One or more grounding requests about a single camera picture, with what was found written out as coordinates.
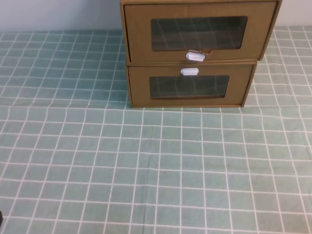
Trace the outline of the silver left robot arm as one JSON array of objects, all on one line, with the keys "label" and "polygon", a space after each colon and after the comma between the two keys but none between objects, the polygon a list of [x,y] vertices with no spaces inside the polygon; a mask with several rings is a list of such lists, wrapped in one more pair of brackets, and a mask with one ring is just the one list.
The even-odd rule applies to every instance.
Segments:
[{"label": "silver left robot arm", "polygon": [[0,211],[0,226],[2,225],[3,222],[3,216],[2,216],[2,212]]}]

